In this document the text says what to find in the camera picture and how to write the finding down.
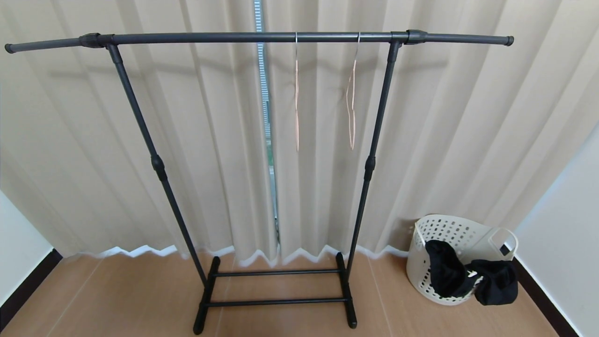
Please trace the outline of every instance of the wooden floor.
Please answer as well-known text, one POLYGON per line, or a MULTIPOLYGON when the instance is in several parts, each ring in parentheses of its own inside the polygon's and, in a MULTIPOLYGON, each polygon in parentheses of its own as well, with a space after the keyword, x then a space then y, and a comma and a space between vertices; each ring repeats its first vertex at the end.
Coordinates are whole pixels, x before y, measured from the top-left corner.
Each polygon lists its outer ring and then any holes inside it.
MULTIPOLYGON (((211 257, 201 256, 208 268, 211 257)), ((232 254, 220 270, 233 270, 232 254)), ((258 260, 248 269, 266 269, 258 260)), ((282 268, 335 267, 298 258, 282 268)), ((409 283, 406 260, 358 253, 350 279, 358 328, 340 303, 212 308, 202 336, 556 336, 520 289, 512 305, 485 307, 474 298, 455 307, 422 297, 409 283)), ((13 336, 193 336, 202 287, 191 260, 178 254, 61 261, 0 334, 13 336)), ((222 278, 213 299, 341 296, 338 276, 222 278)))

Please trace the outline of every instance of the curtain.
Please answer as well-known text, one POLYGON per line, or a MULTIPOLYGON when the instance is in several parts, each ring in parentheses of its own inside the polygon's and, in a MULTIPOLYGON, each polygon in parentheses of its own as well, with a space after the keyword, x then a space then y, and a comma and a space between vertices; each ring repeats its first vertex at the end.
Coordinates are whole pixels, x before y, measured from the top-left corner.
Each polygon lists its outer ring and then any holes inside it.
MULTIPOLYGON (((265 0, 268 31, 513 35, 400 48, 358 244, 407 250, 428 213, 515 228, 599 119, 597 1, 265 0)), ((388 44, 269 44, 282 255, 347 252, 388 44), (356 141, 345 102, 356 48, 356 141)))
MULTIPOLYGON (((247 1, 5 1, 2 43, 254 31, 247 1)), ((121 46, 197 248, 277 254, 254 44, 121 46)), ((64 256, 183 238, 108 52, 0 53, 3 192, 64 256)))

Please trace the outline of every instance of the baseboard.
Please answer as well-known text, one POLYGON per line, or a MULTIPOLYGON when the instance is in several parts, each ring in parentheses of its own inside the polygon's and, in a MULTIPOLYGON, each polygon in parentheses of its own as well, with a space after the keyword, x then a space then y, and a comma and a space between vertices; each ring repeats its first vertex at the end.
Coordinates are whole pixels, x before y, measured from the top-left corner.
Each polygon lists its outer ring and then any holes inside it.
POLYGON ((8 322, 13 319, 17 311, 27 302, 29 296, 34 293, 61 259, 62 256, 53 249, 0 306, 0 332, 4 330, 8 322))
POLYGON ((535 282, 522 263, 517 258, 514 258, 513 263, 518 273, 518 282, 520 282, 522 288, 526 290, 530 298, 533 299, 557 334, 562 337, 578 336, 574 328, 568 323, 559 309, 556 308, 543 289, 541 289, 541 286, 535 282))

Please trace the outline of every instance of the black metal garment rack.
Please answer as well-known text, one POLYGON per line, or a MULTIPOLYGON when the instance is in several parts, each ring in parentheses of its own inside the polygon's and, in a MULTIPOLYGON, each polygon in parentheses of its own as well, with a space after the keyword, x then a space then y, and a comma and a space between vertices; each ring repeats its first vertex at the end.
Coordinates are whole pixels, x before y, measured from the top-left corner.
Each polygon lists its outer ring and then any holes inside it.
POLYGON ((370 154, 366 160, 364 172, 364 184, 362 186, 362 194, 360 195, 360 203, 358 214, 356 216, 356 224, 353 229, 352 245, 349 251, 347 265, 343 261, 343 256, 339 252, 335 257, 337 261, 336 269, 313 269, 313 270, 277 270, 277 271, 262 271, 262 272, 219 272, 220 259, 215 257, 212 260, 208 275, 204 273, 202 265, 199 262, 198 254, 193 247, 193 242, 189 237, 189 232, 183 221, 183 216, 177 205, 177 200, 168 182, 167 173, 164 163, 156 152, 152 138, 140 107, 135 99, 133 87, 125 71, 123 59, 119 53, 119 44, 148 44, 148 43, 273 43, 273 42, 299 42, 299 43, 318 43, 318 42, 355 42, 358 40, 357 32, 242 32, 242 33, 162 33, 162 34, 99 34, 91 33, 78 38, 67 38, 61 40, 39 41, 31 43, 6 44, 4 48, 8 53, 24 52, 28 50, 54 49, 62 47, 88 47, 88 48, 106 48, 112 58, 119 74, 120 81, 127 95, 127 99, 140 127, 141 134, 144 137, 146 146, 150 152, 152 167, 158 175, 158 179, 164 187, 168 202, 173 209, 173 214, 181 230, 181 234, 185 239, 185 244, 189 249, 193 263, 198 270, 199 277, 204 285, 204 294, 199 303, 198 314, 193 325, 193 332, 199 335, 204 330, 204 323, 208 308, 217 306, 246 306, 246 305, 274 305, 274 304, 294 304, 294 303, 330 303, 342 302, 345 306, 347 314, 347 323, 349 327, 355 328, 358 325, 356 313, 353 308, 352 294, 349 289, 349 274, 352 270, 353 256, 358 243, 358 234, 364 214, 364 206, 366 205, 366 197, 368 194, 368 186, 375 166, 375 154, 379 135, 383 123, 383 115, 385 114, 385 105, 387 96, 389 95, 389 87, 393 76, 393 68, 397 53, 402 45, 419 44, 424 42, 450 42, 450 43, 479 43, 479 44, 501 44, 511 46, 514 38, 496 37, 485 35, 459 35, 459 34, 429 34, 424 31, 408 30, 405 32, 361 32, 359 34, 360 42, 386 42, 390 44, 389 54, 387 57, 387 66, 385 69, 385 78, 380 95, 379 109, 374 124, 374 134, 372 144, 370 146, 370 154), (227 302, 212 302, 211 296, 214 289, 214 283, 218 277, 230 276, 262 276, 262 275, 290 275, 290 274, 316 274, 316 273, 337 273, 341 284, 341 297, 329 298, 311 298, 311 299, 279 299, 279 300, 245 300, 245 301, 227 301, 227 302))

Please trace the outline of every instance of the laundry basket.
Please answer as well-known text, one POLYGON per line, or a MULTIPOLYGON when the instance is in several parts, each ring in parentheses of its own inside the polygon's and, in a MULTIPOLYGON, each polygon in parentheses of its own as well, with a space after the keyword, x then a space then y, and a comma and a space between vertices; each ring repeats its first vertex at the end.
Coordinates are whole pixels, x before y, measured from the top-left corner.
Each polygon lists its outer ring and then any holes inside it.
MULTIPOLYGON (((457 216, 440 214, 427 215, 418 220, 408 254, 406 268, 408 279, 422 295, 442 305, 463 303, 472 296, 474 289, 463 297, 441 297, 435 293, 431 285, 431 263, 425 249, 425 242, 429 240, 449 243, 464 264, 477 259, 511 261, 518 248, 518 239, 514 233, 505 228, 492 228, 457 216), (500 231, 507 232, 512 238, 506 241, 513 243, 513 249, 506 255, 503 255, 492 241, 500 231)), ((476 280, 475 288, 480 281, 482 276, 476 280)))

